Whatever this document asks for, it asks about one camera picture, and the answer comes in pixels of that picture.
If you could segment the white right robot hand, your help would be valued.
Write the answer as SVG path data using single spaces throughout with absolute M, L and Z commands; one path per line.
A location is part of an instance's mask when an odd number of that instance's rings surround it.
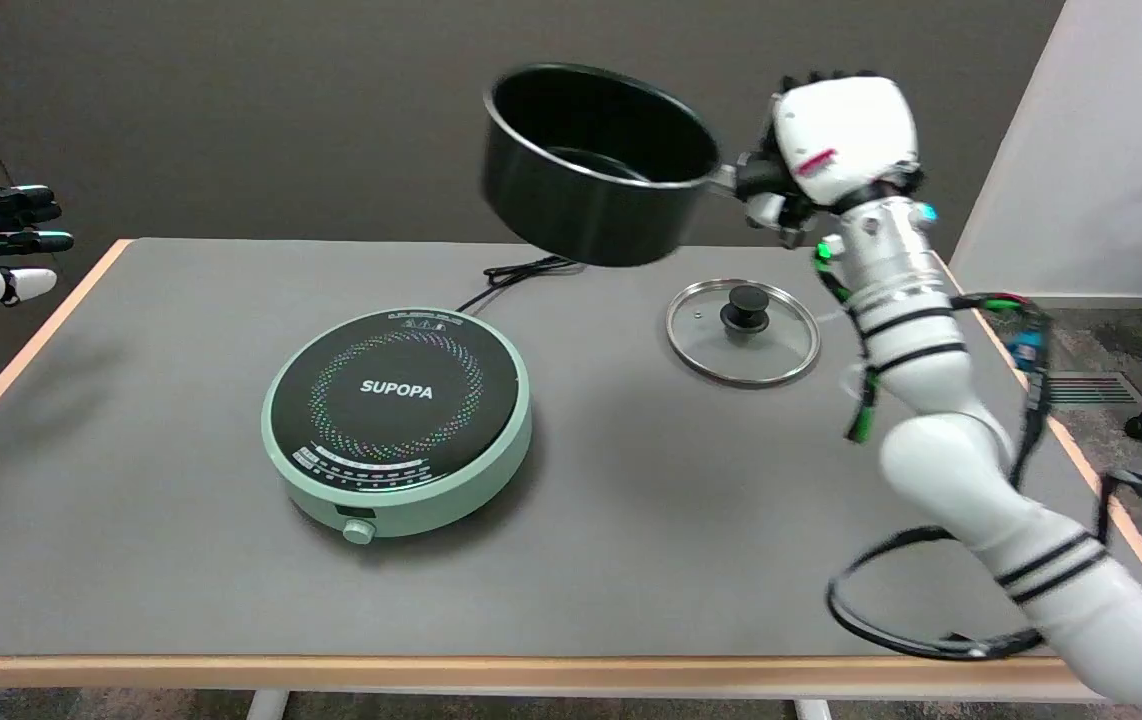
M 817 218 L 910 199 L 924 181 L 917 123 L 899 85 L 872 70 L 813 70 L 781 78 L 758 149 L 735 161 L 732 190 L 749 227 L 795 249 Z

